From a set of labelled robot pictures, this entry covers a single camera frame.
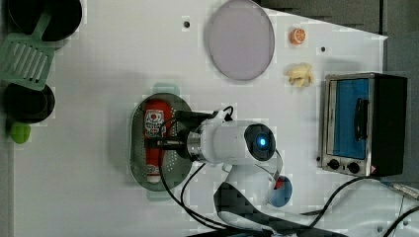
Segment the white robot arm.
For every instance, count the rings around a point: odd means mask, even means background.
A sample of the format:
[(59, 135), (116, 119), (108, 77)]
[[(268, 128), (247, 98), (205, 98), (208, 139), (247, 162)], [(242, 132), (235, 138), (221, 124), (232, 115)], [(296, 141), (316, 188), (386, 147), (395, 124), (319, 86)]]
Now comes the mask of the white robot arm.
[(323, 213), (304, 221), (302, 214), (281, 212), (270, 203), (280, 176), (280, 166), (269, 161), (280, 154), (269, 127), (250, 120), (234, 120), (228, 112), (213, 114), (177, 112), (169, 123), (195, 123), (190, 129), (169, 137), (158, 133), (154, 144), (163, 150), (176, 150), (181, 157), (203, 164), (229, 165), (226, 180), (213, 195), (218, 217), (229, 228), (268, 231), (290, 237), (346, 237), (319, 229)]

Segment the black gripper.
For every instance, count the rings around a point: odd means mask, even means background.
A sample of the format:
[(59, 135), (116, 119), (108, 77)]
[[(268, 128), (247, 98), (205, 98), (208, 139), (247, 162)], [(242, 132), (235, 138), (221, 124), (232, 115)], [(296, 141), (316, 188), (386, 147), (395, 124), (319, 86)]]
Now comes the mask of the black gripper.
[[(194, 139), (199, 139), (200, 126), (207, 120), (212, 119), (214, 114), (177, 111), (175, 115), (163, 121), (158, 126), (157, 147), (162, 150), (175, 150), (184, 159), (198, 160), (199, 153), (193, 151)], [(163, 133), (163, 129), (169, 130), (166, 125), (171, 126), (179, 122), (184, 128), (177, 131), (174, 136)]]

